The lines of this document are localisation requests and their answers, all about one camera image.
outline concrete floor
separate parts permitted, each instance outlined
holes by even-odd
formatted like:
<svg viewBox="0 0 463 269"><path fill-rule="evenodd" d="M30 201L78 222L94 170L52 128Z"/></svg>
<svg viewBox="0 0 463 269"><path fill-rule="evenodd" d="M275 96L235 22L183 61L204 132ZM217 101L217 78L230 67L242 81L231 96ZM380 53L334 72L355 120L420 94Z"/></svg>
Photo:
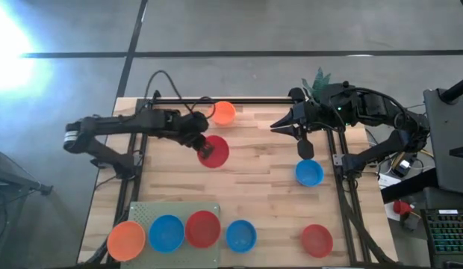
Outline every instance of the concrete floor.
<svg viewBox="0 0 463 269"><path fill-rule="evenodd" d="M0 1L0 151L42 182L28 198L3 268L73 265L96 181L86 155L62 149L66 123L112 112L123 58L22 59L21 52L127 52L140 0ZM463 49L463 7L440 0L150 1L137 51ZM463 56L135 59L125 96L167 70L184 96L284 96L322 67L422 103L463 78ZM159 78L152 87L172 96ZM384 140L389 128L371 129ZM428 264L425 241L396 232L400 260Z"/></svg>

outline orange bowl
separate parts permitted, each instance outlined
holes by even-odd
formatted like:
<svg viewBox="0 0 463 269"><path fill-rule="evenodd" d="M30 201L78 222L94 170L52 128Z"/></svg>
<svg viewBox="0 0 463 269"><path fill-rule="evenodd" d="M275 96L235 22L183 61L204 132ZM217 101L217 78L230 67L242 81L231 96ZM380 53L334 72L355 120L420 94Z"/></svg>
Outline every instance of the orange bowl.
<svg viewBox="0 0 463 269"><path fill-rule="evenodd" d="M145 246L145 231L135 221L124 221L112 229L107 249L112 258L127 262L136 258Z"/></svg>
<svg viewBox="0 0 463 269"><path fill-rule="evenodd" d="M214 108L210 108L209 114L214 110ZM228 125L233 123L234 116L236 114L236 110L232 103L227 101L219 101L215 103L215 114L212 116L212 120L221 126Z"/></svg>

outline red bowl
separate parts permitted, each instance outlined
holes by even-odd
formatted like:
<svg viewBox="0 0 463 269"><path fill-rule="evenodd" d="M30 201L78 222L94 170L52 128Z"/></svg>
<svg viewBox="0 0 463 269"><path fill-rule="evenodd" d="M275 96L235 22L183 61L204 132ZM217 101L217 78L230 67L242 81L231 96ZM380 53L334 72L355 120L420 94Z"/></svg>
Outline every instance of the red bowl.
<svg viewBox="0 0 463 269"><path fill-rule="evenodd" d="M220 220L210 211L193 213L185 226L185 238L190 245L207 248L218 241L221 232Z"/></svg>
<svg viewBox="0 0 463 269"><path fill-rule="evenodd" d="M309 255L324 258L333 249L333 237L327 228L312 224L306 227L301 234L301 244Z"/></svg>

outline perforated pegboard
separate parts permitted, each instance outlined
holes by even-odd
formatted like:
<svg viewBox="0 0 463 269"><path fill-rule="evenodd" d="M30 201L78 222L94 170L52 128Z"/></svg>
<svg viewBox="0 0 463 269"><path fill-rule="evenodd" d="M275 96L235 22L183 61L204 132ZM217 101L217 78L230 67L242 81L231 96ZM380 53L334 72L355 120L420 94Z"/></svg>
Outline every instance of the perforated pegboard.
<svg viewBox="0 0 463 269"><path fill-rule="evenodd" d="M217 268L220 260L220 240L206 249L190 246L187 240L173 253L159 253L149 243L149 228L161 215L173 214L185 225L196 211L207 210L220 217L220 206L215 202L133 202L128 220L139 223L146 232L146 245L140 255L123 262L122 269L149 268Z"/></svg>

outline keyboard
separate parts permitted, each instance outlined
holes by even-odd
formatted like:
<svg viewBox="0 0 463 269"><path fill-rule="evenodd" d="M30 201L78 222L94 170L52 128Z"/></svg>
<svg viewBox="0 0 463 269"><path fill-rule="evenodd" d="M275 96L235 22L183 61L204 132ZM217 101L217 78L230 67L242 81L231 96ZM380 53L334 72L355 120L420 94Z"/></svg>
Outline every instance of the keyboard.
<svg viewBox="0 0 463 269"><path fill-rule="evenodd" d="M463 254L463 209L430 209L421 213L431 256Z"/></svg>

